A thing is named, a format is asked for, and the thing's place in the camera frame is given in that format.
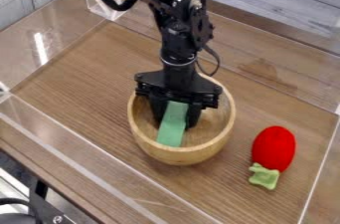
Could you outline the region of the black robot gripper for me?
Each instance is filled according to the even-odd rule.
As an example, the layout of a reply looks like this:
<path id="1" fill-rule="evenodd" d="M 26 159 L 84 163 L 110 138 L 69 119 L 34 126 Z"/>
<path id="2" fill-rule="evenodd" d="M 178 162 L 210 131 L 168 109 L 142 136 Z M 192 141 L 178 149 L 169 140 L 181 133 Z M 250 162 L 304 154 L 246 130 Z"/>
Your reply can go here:
<path id="1" fill-rule="evenodd" d="M 188 104 L 185 128 L 196 126 L 201 109 L 217 108 L 220 86 L 197 72 L 190 75 L 165 70 L 137 73 L 136 92 L 150 102 L 156 122 L 161 122 L 168 101 Z"/>

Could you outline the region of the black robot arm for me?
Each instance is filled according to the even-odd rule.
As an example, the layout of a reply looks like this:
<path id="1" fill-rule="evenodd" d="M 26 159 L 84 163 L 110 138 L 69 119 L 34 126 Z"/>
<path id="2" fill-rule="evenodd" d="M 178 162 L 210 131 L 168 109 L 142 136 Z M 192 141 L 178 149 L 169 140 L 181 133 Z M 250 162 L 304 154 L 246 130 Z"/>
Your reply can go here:
<path id="1" fill-rule="evenodd" d="M 197 53 L 216 51 L 208 46 L 213 25 L 205 0 L 101 0 L 116 11 L 126 11 L 137 2 L 148 4 L 161 33 L 158 71 L 134 75 L 136 94 L 149 100 L 156 120 L 162 120 L 170 103 L 186 106 L 184 125 L 197 124 L 201 111 L 218 105 L 221 89 L 209 78 L 214 72 L 202 69 Z"/>

